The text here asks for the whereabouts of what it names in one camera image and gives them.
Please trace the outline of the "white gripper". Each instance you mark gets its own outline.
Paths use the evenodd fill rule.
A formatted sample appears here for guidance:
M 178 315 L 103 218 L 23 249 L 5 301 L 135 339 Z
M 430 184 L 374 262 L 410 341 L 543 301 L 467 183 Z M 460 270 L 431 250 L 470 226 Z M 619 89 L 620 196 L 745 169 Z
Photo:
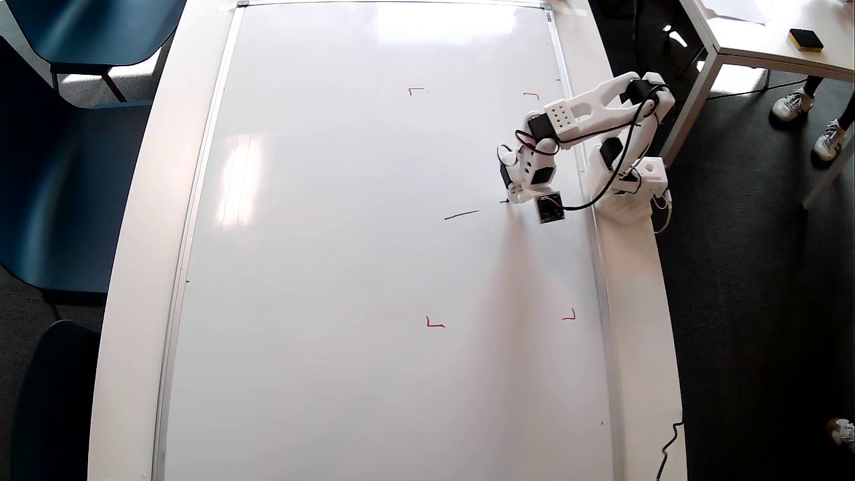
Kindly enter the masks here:
M 500 173 L 510 204 L 526 203 L 558 194 L 552 182 L 556 173 L 558 142 L 543 139 L 535 147 L 519 144 L 516 149 L 500 145 Z

